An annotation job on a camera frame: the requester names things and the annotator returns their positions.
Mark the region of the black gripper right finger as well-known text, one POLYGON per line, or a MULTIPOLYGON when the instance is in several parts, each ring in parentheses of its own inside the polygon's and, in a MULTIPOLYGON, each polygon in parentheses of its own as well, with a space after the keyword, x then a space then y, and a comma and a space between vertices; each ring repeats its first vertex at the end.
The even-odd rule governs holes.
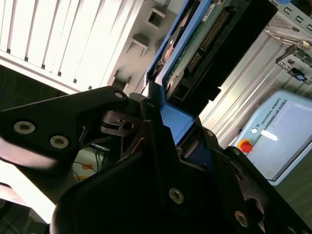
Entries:
POLYGON ((214 133, 201 128, 211 152, 229 222, 239 234, 310 234, 311 229, 236 147, 223 150, 214 133))

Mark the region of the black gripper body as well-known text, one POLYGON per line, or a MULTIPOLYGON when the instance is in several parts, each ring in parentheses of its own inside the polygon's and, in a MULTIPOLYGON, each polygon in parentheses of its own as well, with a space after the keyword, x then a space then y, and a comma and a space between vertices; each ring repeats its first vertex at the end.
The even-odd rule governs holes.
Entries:
POLYGON ((53 215, 53 234, 237 234, 198 146, 185 161, 162 150, 137 153, 71 188, 53 215))

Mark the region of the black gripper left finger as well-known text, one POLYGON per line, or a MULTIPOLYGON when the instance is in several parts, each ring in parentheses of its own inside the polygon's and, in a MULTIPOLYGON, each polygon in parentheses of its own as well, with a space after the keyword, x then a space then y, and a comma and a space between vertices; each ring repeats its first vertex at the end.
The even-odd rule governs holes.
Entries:
POLYGON ((152 149, 160 155, 156 181, 136 189, 139 199, 185 203, 174 140, 160 113, 162 99, 155 83, 147 96, 106 86, 1 111, 1 182, 28 205, 56 205, 72 183, 69 173, 79 150, 118 140, 118 159, 152 149))

